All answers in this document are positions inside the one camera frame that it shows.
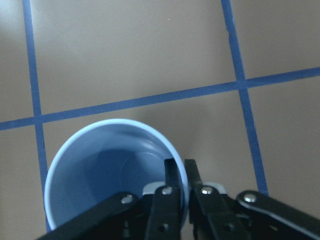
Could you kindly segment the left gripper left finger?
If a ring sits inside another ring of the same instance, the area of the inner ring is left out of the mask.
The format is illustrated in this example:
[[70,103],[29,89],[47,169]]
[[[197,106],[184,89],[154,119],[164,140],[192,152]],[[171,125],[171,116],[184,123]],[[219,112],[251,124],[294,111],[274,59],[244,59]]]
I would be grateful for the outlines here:
[[179,240],[178,166],[164,161],[165,183],[142,198],[120,192],[40,237],[42,240]]

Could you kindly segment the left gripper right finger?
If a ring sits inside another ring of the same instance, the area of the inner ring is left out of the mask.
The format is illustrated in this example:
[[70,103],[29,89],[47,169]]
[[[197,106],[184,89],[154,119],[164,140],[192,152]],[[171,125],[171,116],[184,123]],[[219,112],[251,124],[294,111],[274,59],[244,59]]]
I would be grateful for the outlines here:
[[223,186],[204,183],[196,161],[184,162],[189,220],[196,240],[318,240],[319,219],[254,190],[236,198]]

